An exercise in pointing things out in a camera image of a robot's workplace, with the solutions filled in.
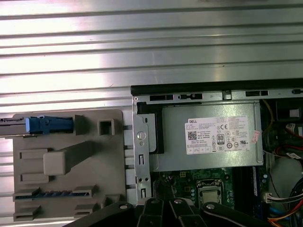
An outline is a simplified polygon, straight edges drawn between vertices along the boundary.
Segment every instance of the green circuit board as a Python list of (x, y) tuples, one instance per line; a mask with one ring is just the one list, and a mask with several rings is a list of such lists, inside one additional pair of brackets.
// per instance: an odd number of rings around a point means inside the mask
[(176, 197), (191, 199), (196, 207), (199, 207), (199, 189), (197, 182), (201, 180), (221, 180), (223, 183), (222, 205), (234, 208), (234, 196), (232, 187), (232, 169), (201, 169), (188, 171), (173, 171), (154, 173), (157, 178), (173, 179), (173, 191)]

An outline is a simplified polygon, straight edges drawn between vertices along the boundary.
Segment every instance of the corrugated metal surface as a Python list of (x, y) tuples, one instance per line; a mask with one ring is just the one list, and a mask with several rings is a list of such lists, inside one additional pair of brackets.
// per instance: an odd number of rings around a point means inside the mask
[[(303, 0), (0, 1), (0, 117), (114, 107), (131, 125), (130, 85), (302, 77), (302, 14)], [(2, 217), (11, 152), (0, 139)]]

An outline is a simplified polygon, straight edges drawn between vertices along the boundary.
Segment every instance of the blue cable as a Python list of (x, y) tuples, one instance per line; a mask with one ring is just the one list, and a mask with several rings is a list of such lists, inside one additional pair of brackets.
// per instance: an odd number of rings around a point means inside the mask
[(285, 215), (285, 212), (282, 212), (276, 208), (270, 207), (269, 208), (270, 212), (277, 214), (277, 215)]

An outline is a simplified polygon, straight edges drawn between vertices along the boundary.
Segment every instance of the ce mark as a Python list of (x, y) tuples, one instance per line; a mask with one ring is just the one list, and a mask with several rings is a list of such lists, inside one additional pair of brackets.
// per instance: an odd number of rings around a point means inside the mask
[(223, 129), (228, 129), (228, 128), (227, 128), (227, 124), (221, 124), (220, 129), (222, 129), (222, 130), (223, 130)]

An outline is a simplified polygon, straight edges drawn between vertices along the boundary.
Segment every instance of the blue plastic clip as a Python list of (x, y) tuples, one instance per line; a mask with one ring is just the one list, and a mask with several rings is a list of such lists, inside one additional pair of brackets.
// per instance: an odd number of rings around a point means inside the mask
[(73, 120), (71, 117), (28, 117), (25, 119), (26, 132), (31, 134), (51, 132), (73, 132)]

